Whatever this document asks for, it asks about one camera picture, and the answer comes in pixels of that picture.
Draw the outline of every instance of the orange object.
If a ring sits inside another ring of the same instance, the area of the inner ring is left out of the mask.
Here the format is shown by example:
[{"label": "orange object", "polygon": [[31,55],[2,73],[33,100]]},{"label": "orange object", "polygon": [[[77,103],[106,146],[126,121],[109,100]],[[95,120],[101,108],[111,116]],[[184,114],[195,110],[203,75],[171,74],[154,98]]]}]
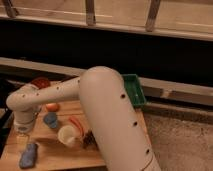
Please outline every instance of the orange object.
[{"label": "orange object", "polygon": [[84,137],[84,128],[81,125],[80,121],[74,116],[70,116],[69,121],[79,129],[81,136]]},{"label": "orange object", "polygon": [[50,86],[50,81],[46,77],[38,77],[31,81],[31,84],[34,84],[39,89],[46,88]]},{"label": "orange object", "polygon": [[60,106],[58,103],[48,103],[45,105],[48,112],[57,112],[60,109]]}]

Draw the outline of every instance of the wooden table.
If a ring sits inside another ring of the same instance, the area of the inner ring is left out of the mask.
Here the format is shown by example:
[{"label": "wooden table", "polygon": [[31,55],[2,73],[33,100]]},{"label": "wooden table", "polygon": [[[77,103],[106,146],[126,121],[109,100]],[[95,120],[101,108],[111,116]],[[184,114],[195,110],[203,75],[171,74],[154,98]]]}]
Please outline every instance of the wooden table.
[{"label": "wooden table", "polygon": [[[63,102],[60,103],[60,107],[60,111],[57,112],[60,123],[59,128],[70,124],[68,117],[74,115],[82,123],[85,132],[89,129],[79,101]],[[43,123],[43,116],[46,113],[47,111],[43,107],[41,113],[38,115],[35,128],[30,134],[30,141],[35,140],[39,145],[36,167],[31,170],[77,169],[105,165],[97,149],[83,149],[80,144],[74,149],[69,149],[61,144],[57,140],[57,131],[59,128],[53,130]],[[139,124],[147,134],[143,113],[140,109],[136,109],[136,115],[139,119]],[[18,151],[16,136],[17,133],[12,128],[0,160],[1,170],[21,170],[19,169],[20,152]]]}]

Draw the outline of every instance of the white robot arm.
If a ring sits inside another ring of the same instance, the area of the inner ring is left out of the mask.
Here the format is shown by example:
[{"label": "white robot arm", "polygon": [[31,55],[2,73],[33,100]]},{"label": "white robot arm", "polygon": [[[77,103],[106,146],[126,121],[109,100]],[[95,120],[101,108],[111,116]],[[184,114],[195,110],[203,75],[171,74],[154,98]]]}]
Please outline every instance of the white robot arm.
[{"label": "white robot arm", "polygon": [[107,67],[94,67],[81,77],[37,90],[25,85],[11,94],[18,132],[29,132],[40,104],[80,99],[101,154],[110,171],[160,171],[155,155],[124,88],[121,75]]}]

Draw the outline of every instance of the blue object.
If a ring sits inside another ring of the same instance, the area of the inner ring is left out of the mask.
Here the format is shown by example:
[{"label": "blue object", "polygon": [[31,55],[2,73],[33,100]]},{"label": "blue object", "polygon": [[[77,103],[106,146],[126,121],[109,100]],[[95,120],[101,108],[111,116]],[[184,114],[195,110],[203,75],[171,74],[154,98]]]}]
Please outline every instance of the blue object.
[{"label": "blue object", "polygon": [[19,167],[21,169],[32,168],[35,166],[37,159],[38,145],[36,143],[27,144],[26,150],[22,153],[19,161]]},{"label": "blue object", "polygon": [[56,115],[55,112],[49,112],[49,113],[47,113],[44,116],[43,121],[50,128],[56,128],[58,126],[58,118],[57,118],[57,115]]}]

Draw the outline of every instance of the black wall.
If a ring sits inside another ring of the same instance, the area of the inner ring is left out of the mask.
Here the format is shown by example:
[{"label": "black wall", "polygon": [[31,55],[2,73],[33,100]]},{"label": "black wall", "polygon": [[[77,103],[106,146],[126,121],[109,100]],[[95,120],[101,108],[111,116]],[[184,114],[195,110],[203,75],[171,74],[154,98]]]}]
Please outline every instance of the black wall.
[{"label": "black wall", "polygon": [[0,56],[213,85],[213,42],[0,21]]}]

